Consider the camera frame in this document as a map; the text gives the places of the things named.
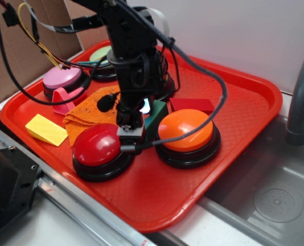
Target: yellow wire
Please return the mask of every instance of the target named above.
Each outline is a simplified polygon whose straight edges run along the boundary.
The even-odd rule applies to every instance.
[[[28,31],[28,29],[26,28],[22,18],[21,18],[21,14],[20,14],[20,11],[21,11],[21,8],[25,5],[28,5],[26,3],[22,3],[19,5],[18,7],[18,17],[19,17],[19,22],[20,22],[20,25],[22,26],[22,28],[24,29],[24,31],[27,33],[28,37],[34,42],[36,43],[43,51],[44,51],[44,54],[46,55],[46,57],[50,60],[50,62],[56,66],[57,68],[59,69],[62,69],[60,67],[59,64],[62,64],[63,66],[66,66],[66,67],[70,67],[66,64],[64,64],[62,61],[60,61],[57,57],[55,57],[41,42],[37,42],[37,40],[31,35],[31,33]]]

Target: orange button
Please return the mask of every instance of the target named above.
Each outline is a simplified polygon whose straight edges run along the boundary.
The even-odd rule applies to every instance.
[[[160,139],[181,136],[200,126],[209,116],[195,109],[183,109],[168,114],[159,124],[158,133]],[[194,134],[174,142],[163,145],[170,150],[178,152],[191,152],[206,145],[213,135],[213,123],[210,122],[204,128]]]

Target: faucet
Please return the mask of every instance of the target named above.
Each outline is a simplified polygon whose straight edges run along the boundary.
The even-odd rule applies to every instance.
[[[304,145],[304,62],[293,92],[285,139],[293,146]]]

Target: cable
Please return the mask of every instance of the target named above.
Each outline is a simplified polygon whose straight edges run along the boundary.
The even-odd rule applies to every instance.
[[[72,19],[71,20],[72,24],[70,24],[68,26],[50,26],[50,25],[46,25],[46,24],[39,21],[39,19],[37,18],[34,10],[29,6],[27,1],[24,0],[24,2],[27,4],[28,10],[29,10],[31,16],[38,23],[40,23],[42,26],[44,26],[45,28],[47,28],[47,29],[49,29],[53,32],[76,33],[76,32],[83,31],[83,30],[86,30],[86,29],[89,29],[89,28],[98,28],[98,27],[103,26],[103,21],[98,14],[90,16],[90,17],[85,16],[85,17]]]
[[[139,72],[141,72],[141,69],[136,69],[133,73],[132,73],[132,85],[134,86],[134,88],[140,89],[143,88],[146,84],[147,84],[147,80],[148,80],[148,74],[149,74],[149,70],[150,70],[150,62],[148,59],[148,56],[146,54],[146,52],[141,52],[140,57],[143,60],[143,83],[138,84],[136,82],[136,78],[137,78],[137,74]]]
[[[173,49],[174,51],[177,52],[177,54],[179,54],[190,66],[192,66],[193,68],[195,68],[196,70],[214,78],[215,80],[218,81],[218,83],[220,84],[221,88],[222,88],[222,96],[220,98],[220,102],[217,105],[217,107],[215,108],[215,110],[210,114],[209,118],[204,121],[200,126],[198,126],[197,128],[195,128],[194,130],[183,134],[182,136],[179,137],[174,137],[174,138],[168,138],[168,139],[162,139],[162,140],[156,140],[156,141],[152,141],[152,142],[148,142],[148,143],[144,143],[142,145],[136,145],[134,146],[134,149],[136,151],[139,150],[143,150],[143,149],[147,149],[150,148],[152,146],[155,145],[160,145],[166,142],[173,142],[173,141],[178,141],[181,140],[185,137],[188,137],[192,134],[194,134],[195,132],[201,130],[202,128],[204,128],[207,124],[209,124],[213,118],[218,114],[219,110],[223,107],[223,105],[225,104],[225,101],[227,99],[227,88],[226,88],[226,84],[223,81],[223,79],[218,76],[217,74],[201,67],[200,65],[196,64],[188,55],[186,55],[176,44],[174,39],[169,38],[167,36],[165,36],[161,31],[159,31],[153,24],[151,24],[148,20],[146,20],[144,17],[142,17],[139,13],[137,13],[135,10],[133,10],[129,5],[127,5],[126,2],[122,1],[122,0],[115,0],[116,4],[122,8],[124,11],[126,11],[130,16],[132,16],[136,21],[138,21],[139,23],[143,24],[145,27],[147,27],[151,32],[153,32],[157,39],[159,41],[161,41],[167,48]]]
[[[28,5],[27,3],[22,3],[19,5],[18,7],[18,19],[20,22],[20,26],[22,27],[22,30],[25,32],[25,34],[34,42],[34,44],[36,44],[42,51],[43,53],[47,56],[47,58],[51,61],[51,63],[56,66],[59,69],[62,69],[59,64],[62,64],[63,66],[66,67],[70,67],[66,64],[64,64],[62,61],[60,61],[56,56],[54,56],[49,49],[47,49],[41,42],[39,42],[36,38],[34,38],[34,36],[28,31],[28,29],[26,28],[22,18],[21,18],[21,9],[23,6],[27,6],[28,8],[31,8],[30,5]]]
[[[181,79],[180,79],[180,73],[179,73],[179,66],[178,66],[178,62],[177,62],[177,58],[176,58],[176,55],[173,51],[173,49],[169,49],[171,54],[172,54],[172,57],[173,57],[173,62],[175,63],[175,68],[176,68],[176,77],[177,77],[177,89],[175,89],[172,93],[175,93],[177,91],[180,90],[181,88]]]
[[[91,83],[91,80],[93,78],[93,75],[94,75],[94,72],[96,71],[96,69],[98,68],[99,66],[99,63],[97,63],[94,68],[93,68],[93,71],[91,72],[91,76],[90,78],[86,81],[86,83],[84,84],[83,86],[83,90],[78,93],[76,96],[72,97],[71,99],[68,99],[68,100],[65,100],[65,101],[60,101],[60,102],[47,102],[47,101],[42,101],[42,100],[39,100],[35,97],[33,97],[32,95],[30,95],[26,90],[24,90],[21,85],[18,83],[18,81],[16,80],[16,78],[14,77],[12,71],[11,71],[11,68],[9,66],[9,63],[8,63],[8,60],[7,60],[7,57],[6,57],[6,53],[5,53],[5,49],[4,49],[4,44],[3,44],[3,39],[2,39],[2,34],[1,34],[1,29],[0,29],[0,50],[1,50],[1,54],[2,54],[2,59],[3,59],[3,62],[4,62],[4,65],[7,69],[7,72],[10,76],[10,78],[12,79],[13,83],[17,86],[17,88],[28,98],[30,98],[31,100],[33,100],[34,102],[36,103],[39,103],[39,104],[43,104],[43,105],[48,105],[48,106],[56,106],[56,105],[62,105],[62,104],[66,104],[66,103],[69,103],[77,98],[79,98],[84,92],[85,90],[88,88],[88,86],[90,85]]]

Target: white wall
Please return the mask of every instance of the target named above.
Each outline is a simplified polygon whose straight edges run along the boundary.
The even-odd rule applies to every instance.
[[[293,92],[304,60],[304,0],[127,2],[163,12],[170,36],[186,53]]]

